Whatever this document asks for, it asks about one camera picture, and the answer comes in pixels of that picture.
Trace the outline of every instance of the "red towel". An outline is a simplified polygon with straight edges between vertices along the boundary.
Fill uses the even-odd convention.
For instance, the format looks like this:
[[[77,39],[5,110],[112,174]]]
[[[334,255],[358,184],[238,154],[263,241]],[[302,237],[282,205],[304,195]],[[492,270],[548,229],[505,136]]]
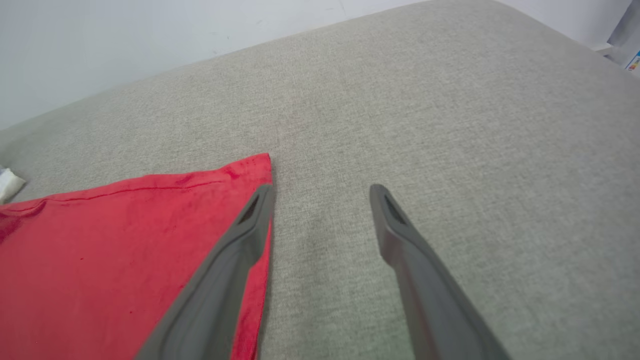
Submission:
[[[1,206],[0,359],[132,359],[264,183],[260,154]],[[232,359],[255,358],[269,248],[250,270]]]

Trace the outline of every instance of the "gray fabric surface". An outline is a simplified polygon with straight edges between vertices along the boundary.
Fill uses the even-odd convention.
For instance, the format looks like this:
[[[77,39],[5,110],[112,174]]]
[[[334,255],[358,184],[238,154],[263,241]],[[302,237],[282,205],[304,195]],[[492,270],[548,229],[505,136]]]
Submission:
[[[385,184],[514,359],[640,353],[640,81],[490,1],[432,1],[183,67],[0,132],[15,200],[269,152],[262,359],[410,359]]]

